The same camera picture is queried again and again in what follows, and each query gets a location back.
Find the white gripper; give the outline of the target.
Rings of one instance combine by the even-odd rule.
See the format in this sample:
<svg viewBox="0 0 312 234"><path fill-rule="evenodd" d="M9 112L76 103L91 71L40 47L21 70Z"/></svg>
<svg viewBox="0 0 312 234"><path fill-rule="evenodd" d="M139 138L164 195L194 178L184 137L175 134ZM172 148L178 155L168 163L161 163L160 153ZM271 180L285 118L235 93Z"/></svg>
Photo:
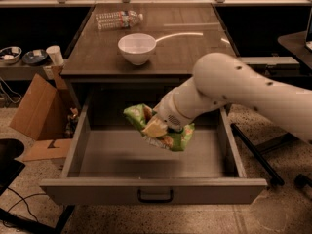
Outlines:
<svg viewBox="0 0 312 234"><path fill-rule="evenodd" d="M175 94L167 93L154 107L156 116L152 117L142 132L149 137L161 137L168 127L181 131L184 126L192 122L191 118L182 115L175 103Z"/></svg>

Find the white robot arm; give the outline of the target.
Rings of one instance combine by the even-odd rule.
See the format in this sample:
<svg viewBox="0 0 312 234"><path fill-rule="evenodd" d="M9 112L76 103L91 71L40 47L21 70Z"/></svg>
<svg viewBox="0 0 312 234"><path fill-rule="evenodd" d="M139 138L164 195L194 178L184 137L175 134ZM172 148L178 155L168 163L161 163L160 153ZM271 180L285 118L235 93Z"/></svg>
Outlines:
<svg viewBox="0 0 312 234"><path fill-rule="evenodd" d="M229 103L244 105L283 130L312 141L312 91L266 78L223 53L202 56L192 77L168 92L143 132L162 137Z"/></svg>

